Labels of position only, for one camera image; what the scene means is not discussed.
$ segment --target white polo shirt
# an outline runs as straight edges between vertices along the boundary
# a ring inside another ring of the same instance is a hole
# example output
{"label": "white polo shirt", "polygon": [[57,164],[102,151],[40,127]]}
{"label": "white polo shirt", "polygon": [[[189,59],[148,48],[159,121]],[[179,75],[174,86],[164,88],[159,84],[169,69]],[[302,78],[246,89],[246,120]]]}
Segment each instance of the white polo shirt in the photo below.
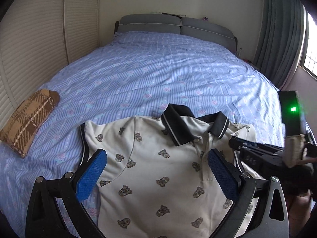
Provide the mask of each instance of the white polo shirt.
{"label": "white polo shirt", "polygon": [[[233,162],[228,145],[233,135],[256,141],[252,125],[232,124],[221,112],[195,118],[188,107],[172,104],[160,118],[87,121],[81,129],[83,160],[99,148],[107,153],[98,180],[98,227],[107,238],[208,238],[232,201],[207,154],[216,148]],[[240,234],[250,219],[247,214]]]}

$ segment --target bed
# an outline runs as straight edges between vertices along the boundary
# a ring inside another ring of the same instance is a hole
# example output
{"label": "bed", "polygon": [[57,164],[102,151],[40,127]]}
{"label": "bed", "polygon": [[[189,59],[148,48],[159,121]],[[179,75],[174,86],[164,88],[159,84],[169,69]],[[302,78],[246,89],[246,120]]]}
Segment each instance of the bed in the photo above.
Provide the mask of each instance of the bed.
{"label": "bed", "polygon": [[[86,120],[105,124],[132,115],[159,117],[169,103],[181,104],[196,117],[221,110],[232,122],[253,124],[258,142],[283,145],[278,90],[234,55],[232,32],[167,16],[123,17],[111,44],[71,63],[40,87],[58,91],[61,101],[25,159],[0,144],[0,210],[20,237],[25,236],[36,177],[56,179],[78,167],[78,127]],[[58,203],[70,232],[78,235]],[[83,205],[97,222],[97,187]]]}

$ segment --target white wall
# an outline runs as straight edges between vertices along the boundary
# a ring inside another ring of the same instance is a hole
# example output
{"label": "white wall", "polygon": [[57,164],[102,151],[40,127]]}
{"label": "white wall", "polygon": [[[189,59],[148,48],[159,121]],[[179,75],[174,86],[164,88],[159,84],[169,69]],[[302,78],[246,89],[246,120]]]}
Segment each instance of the white wall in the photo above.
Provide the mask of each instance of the white wall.
{"label": "white wall", "polygon": [[253,60],[262,24],[263,0],[100,0],[100,44],[111,42],[115,22],[127,14],[168,12],[209,21],[230,29],[242,57]]}
{"label": "white wall", "polygon": [[306,121],[317,138],[317,80],[299,66],[286,90],[298,91]]}

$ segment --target shirt collar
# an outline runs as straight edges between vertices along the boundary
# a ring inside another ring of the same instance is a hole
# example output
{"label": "shirt collar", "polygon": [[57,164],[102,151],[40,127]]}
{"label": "shirt collar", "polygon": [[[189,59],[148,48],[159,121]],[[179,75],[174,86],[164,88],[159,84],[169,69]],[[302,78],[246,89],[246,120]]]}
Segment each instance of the shirt collar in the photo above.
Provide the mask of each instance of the shirt collar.
{"label": "shirt collar", "polygon": [[[181,116],[190,116],[195,118],[191,110],[184,105],[169,104],[161,116],[161,120],[172,138],[175,146],[180,146],[193,141],[196,137],[191,134],[188,126],[182,120]],[[208,132],[221,139],[225,134],[229,119],[221,111],[218,113],[208,114],[197,118],[204,122],[213,122]]]}

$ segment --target curtain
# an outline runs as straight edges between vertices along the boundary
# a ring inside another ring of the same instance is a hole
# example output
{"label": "curtain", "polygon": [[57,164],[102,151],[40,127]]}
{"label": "curtain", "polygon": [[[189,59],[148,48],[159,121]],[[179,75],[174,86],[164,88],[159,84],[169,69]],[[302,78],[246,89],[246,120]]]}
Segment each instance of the curtain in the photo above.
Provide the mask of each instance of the curtain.
{"label": "curtain", "polygon": [[254,65],[280,90],[299,63],[306,10],[299,0],[264,0],[262,29]]}

